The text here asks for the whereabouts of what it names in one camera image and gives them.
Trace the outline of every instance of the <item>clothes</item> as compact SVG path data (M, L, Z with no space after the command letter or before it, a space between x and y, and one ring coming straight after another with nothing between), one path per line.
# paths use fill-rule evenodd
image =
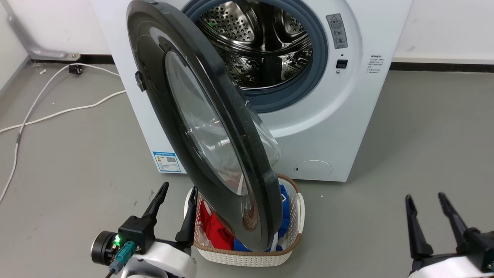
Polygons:
M201 203L201 214L199 221L201 228L206 232L206 236L214 248L223 250L233 250L233 235L225 228L222 222L217 218L216 214L211 213L208 205Z
M213 244L211 243L211 240L206 235L206 232L203 230L202 227L197 227L197 242L205 247L211 247L213 248Z
M249 249L247 249L247 247L245 247L245 245L243 245L238 239L234 239L233 240L233 250L234 251L241 251L241 252L252 252L250 251ZM271 248L269 248L268 250L266 250L266 252L273 252L273 251L282 251L283 248L279 245L276 244L276 249L273 248L273 246Z
M277 244L278 239L285 236L285 234L288 232L288 228L290 226L290 199L288 198L288 192L285 189L284 185L280 185L280 192L281 192L281 197L282 197L283 219L281 221L280 229L275 234L275 238L273 239L273 246L271 246L270 249L266 250L266 252L283 250L283 248ZM233 241L233 250L234 251L242 251L242 252L251 252L236 238Z
M287 249L288 247L290 247L291 245L291 242L290 242L290 239L288 238L288 236L284 236L284 237L280 237L278 239L278 245L281 246L281 248L283 250Z

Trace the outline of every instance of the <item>white washing machine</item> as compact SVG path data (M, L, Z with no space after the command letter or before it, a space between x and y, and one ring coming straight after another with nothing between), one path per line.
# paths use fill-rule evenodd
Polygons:
M266 152L276 173L344 182L411 3L94 0L93 5L159 171L190 172L188 163L198 159L189 155L193 152L213 168ZM182 71L173 73L180 65ZM208 92L178 93L192 87ZM249 119L231 115L247 113L234 111L239 102L228 99L231 94L245 100ZM208 113L214 111L208 119L197 112L205 103ZM207 126L209 134L224 138L197 133ZM232 133L240 136L241 147L231 142ZM264 149L249 147L252 136L260 136Z

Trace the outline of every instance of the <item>cable connector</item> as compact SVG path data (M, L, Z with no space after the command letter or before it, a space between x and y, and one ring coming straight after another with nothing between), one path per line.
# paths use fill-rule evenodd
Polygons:
M126 265L129 259L135 254L137 245L132 241L127 241L115 256L115 260L108 267L110 272L117 275Z
M82 73L82 65L80 64L75 64L75 65L69 65L69 73L72 74L81 74Z

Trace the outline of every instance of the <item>concrete floor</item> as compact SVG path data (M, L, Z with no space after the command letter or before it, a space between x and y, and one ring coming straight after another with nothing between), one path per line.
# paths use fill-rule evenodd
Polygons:
M41 68L47 72L40 75ZM22 122L59 68L21 72L0 98L0 129ZM31 119L122 89L118 77L94 69L63 74ZM455 247L439 191L468 225L493 230L493 103L492 74L390 72L349 181L299 181L306 221L290 259L274 268L239 268L210 263L194 250L197 277L406 277L408 193L436 253ZM1 189L16 136L14 130L0 135ZM104 277L107 268L91 262L92 241L142 213L163 181L170 190L155 231L174 238L192 183L186 175L158 173L126 95L28 126L0 205L0 277Z

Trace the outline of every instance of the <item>door glass window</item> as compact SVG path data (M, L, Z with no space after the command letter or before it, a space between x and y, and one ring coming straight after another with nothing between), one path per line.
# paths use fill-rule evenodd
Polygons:
M201 157L232 192L245 195L248 181L243 176L223 123L203 87L185 61L173 51L166 54L165 70L182 119L196 141ZM273 165L280 158L280 148L257 114L252 110L250 112L268 159Z

